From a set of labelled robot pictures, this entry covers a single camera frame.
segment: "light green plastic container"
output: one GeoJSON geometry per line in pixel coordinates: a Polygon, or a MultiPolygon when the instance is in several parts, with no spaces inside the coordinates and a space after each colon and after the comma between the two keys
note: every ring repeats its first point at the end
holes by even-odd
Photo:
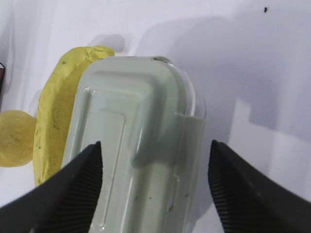
{"type": "Polygon", "coordinates": [[[163,57],[111,57],[87,68],[63,166],[101,141],[103,186],[90,233],[185,231],[205,124],[197,102],[163,57]]]}

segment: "plastic packaging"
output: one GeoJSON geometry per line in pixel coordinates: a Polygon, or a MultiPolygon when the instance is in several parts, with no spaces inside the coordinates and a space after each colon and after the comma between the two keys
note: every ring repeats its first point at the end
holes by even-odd
{"type": "Polygon", "coordinates": [[[91,233],[182,233],[205,120],[191,82],[163,57],[90,65],[76,94],[63,166],[101,141],[103,186],[91,233]]]}

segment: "white backdrop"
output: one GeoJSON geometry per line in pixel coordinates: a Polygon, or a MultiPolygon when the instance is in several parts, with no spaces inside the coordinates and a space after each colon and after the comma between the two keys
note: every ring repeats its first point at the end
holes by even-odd
{"type": "MultiPolygon", "coordinates": [[[[212,139],[311,201],[309,0],[0,0],[1,111],[34,115],[58,59],[96,44],[167,56],[205,98],[190,232],[223,232],[207,184],[212,139]]],[[[0,167],[0,206],[34,187],[32,169],[0,167]]]]}

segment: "yellow ball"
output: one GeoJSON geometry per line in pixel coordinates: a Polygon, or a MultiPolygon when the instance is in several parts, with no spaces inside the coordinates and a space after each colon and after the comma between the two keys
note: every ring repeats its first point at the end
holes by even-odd
{"type": "Polygon", "coordinates": [[[36,119],[26,112],[0,114],[0,166],[22,166],[33,158],[36,119]]]}

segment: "plastic container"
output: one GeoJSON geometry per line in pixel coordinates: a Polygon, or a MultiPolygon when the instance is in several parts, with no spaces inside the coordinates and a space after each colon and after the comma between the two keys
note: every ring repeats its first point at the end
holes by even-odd
{"type": "Polygon", "coordinates": [[[87,68],[63,166],[101,141],[103,186],[90,233],[184,232],[204,116],[191,82],[166,58],[111,57],[87,68]]]}

